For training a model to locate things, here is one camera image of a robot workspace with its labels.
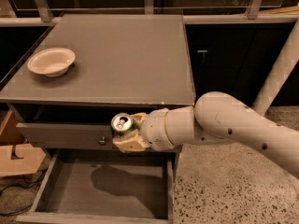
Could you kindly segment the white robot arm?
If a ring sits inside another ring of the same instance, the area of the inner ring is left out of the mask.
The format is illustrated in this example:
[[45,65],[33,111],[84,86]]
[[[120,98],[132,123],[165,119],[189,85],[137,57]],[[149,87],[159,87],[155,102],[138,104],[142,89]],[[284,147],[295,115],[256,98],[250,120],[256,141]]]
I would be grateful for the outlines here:
[[183,144],[234,141],[299,176],[299,132],[271,121],[233,96],[212,91],[195,105],[150,113],[120,113],[111,120],[113,144],[121,151],[172,150]]

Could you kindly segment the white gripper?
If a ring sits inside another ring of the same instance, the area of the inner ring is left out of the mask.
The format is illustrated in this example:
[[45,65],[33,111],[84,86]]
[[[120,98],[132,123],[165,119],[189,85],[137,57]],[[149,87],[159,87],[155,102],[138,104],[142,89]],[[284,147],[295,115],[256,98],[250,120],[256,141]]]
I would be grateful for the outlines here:
[[147,148],[156,151],[170,150],[174,148],[167,136],[165,118],[168,109],[159,109],[147,114],[144,112],[133,114],[137,126],[141,126],[140,132],[134,130],[122,137],[115,136],[113,144],[121,151],[141,152]]

